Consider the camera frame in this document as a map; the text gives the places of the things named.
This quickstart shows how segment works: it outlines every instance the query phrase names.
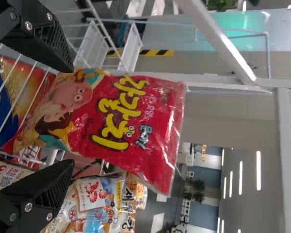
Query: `store shelf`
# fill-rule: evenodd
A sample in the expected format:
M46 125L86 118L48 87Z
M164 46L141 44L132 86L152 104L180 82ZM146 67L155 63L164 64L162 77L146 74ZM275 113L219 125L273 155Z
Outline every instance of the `store shelf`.
M101 68L109 46L94 21L90 23L74 59L75 67Z
M119 63L118 70L126 71L127 67L129 72L133 72L136 67L139 52L142 46L141 38L139 36L136 24L133 23L130 27L127 41L124 46L122 61Z

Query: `white wire rack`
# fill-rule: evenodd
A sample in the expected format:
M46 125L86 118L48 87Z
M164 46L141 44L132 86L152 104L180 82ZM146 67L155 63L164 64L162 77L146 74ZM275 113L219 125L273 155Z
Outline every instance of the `white wire rack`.
M85 24L74 24L74 25L63 25L63 28L79 28L79 27L87 27L86 33L82 37L68 37L67 42L71 49L75 52L75 59L74 59L74 65L75 67L93 67L93 68L103 68L107 70L117 70L117 71L123 71L123 72L133 72L137 63L137 59L139 56L140 49L142 48L143 44L140 39L136 23L143 23L142 21L135 21L135 20L115 20L115 19L101 19L96 12L94 6L92 5L90 0L86 0L90 8L88 9L81 9L81 10L69 10L69 11L56 11L55 14L73 14L73 13L79 13L79 12L85 12L90 11L94 14L95 18L89 19L89 23ZM221 29L216 25L212 17L208 14L207 10L203 6L203 4L199 0L183 0L178 1L178 4L181 6L183 10L190 13L193 16L194 23L198 26L198 29L207 36L207 38L211 41L211 43L216 47L219 54L221 54L224 58L230 57L230 59L227 59L228 63L230 63L231 67L234 68L236 74L239 75L239 77L242 78L243 83L250 83L254 82L256 80L256 77L251 70L251 68L248 66L247 62L243 59L243 57L240 55L238 50L235 48L235 46L230 42L230 40L224 35L224 33L221 31ZM130 30L129 34L127 36L126 44L123 48L122 54L119 52L119 50L116 48L114 42L112 41L112 38L107 32L107 29L105 28L103 22L126 22L130 24ZM164 22L153 22L149 21L150 24L160 24L160 25L170 25L171 23L164 23ZM186 24L174 24L178 26L183 27L192 27L193 30L196 32L196 25L186 25ZM268 34L267 33L257 33L255 32L257 36L263 35L265 36L266 42L268 42ZM74 46L73 41L74 40L82 40L81 45L76 48ZM0 44L0 54L5 55L3 50L9 50L6 46ZM116 57L108 57L106 56L108 51L113 50ZM118 61L118 64L108 64L108 59L116 59ZM25 63L30 63L32 65L32 69L30 73L28 74L26 81L24 82L22 88L20 89L20 92L18 93L15 101L12 104L12 107L10 111L8 112L7 116L4 119L3 124L0 127L0 133L2 129L5 126L5 123L7 122L9 116L11 115L13 109L15 108L16 103L18 102L19 98L22 96L23 90L25 89L28 80L33 79L34 77L31 76L33 70L35 67L40 67L45 70L44 78L42 79L37 92L34 96L34 98L31 101L31 104L25 114L24 120L28 116L28 113L33 105L33 102L35 101L38 92L40 91L41 87L46 81L47 75L52 72L57 74L57 71L46 67L44 64L41 64L37 61L34 61L32 59L29 59L22 54L15 55L15 62L7 75L6 79L4 80L2 86L0 87L0 93L3 90L5 84L8 82L11 73L17 63L19 61L23 61ZM249 87L243 86L244 90L250 89ZM28 148L24 151L22 151L19 155L10 155L3 151L0 151L0 154L5 156L14 157L19 159L20 161L27 161L26 163L33 162L37 164L41 164L43 166L49 166L54 163L55 157L57 155L58 150L54 150L52 154L50 154L45 162L41 162L37 160L36 154L39 152L39 148L33 147ZM100 173L102 172L102 167L104 165L104 161L101 166Z

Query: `yellow and black stripe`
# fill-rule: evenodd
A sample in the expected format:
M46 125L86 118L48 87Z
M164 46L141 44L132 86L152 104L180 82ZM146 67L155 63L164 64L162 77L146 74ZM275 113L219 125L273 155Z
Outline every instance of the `yellow and black stripe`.
M118 49L120 55L123 54L123 49ZM174 55L173 50L140 50L139 56L144 57L172 57ZM115 57L115 51L111 50L107 53L107 56Z

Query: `wall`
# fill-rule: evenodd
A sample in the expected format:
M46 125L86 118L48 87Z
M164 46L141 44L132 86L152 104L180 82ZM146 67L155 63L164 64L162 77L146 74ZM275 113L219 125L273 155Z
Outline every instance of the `wall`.
M205 161L202 161L202 154L195 154L194 166L221 170L221 156L206 154L205 157Z
M217 230L219 207L191 202L189 224Z
M220 27L256 32L268 31L271 51L291 51L291 10L272 9L243 12L214 12ZM191 24L188 15L152 16L151 21ZM252 35L248 32L224 30L227 36ZM142 38L145 48L175 49L178 51L214 50L200 31L195 27L176 25L150 25L145 27ZM241 51L266 51L265 37L234 38L232 42Z
M221 171L199 166L190 166L188 170L194 172L194 179L201 179L205 182L206 187L220 188Z
M213 230L209 230L209 229L205 229L205 228L188 224L187 233L217 233L217 231L213 231Z
M260 67L253 70L258 77L267 77L265 52L242 52L241 54L251 66ZM272 77L291 79L291 52L272 51L270 58ZM211 51L175 51L173 57L139 57L136 71L232 75L232 69L226 62L216 52Z
M250 233L284 233L284 213L280 157L277 146L260 148L261 190L257 191L256 150L225 148L221 186L226 177L226 199L221 199L219 217L225 221L225 232L238 229ZM243 162L242 195L239 196L239 162ZM232 197L229 177L233 171Z
M276 144L275 97L188 93L181 140L254 149Z

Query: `snack bag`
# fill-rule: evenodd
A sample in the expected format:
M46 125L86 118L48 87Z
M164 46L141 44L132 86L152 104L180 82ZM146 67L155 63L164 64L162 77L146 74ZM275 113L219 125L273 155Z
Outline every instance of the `snack bag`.
M33 173L32 170L0 161L0 190Z
M137 209L144 210L146 208L147 201L147 187L142 183L137 184L137 199L136 199L136 207Z
M34 144L100 158L169 194L184 112L184 84L94 69L59 74L1 149Z
M77 180L57 217L42 232L134 233L136 191L137 181L127 173Z

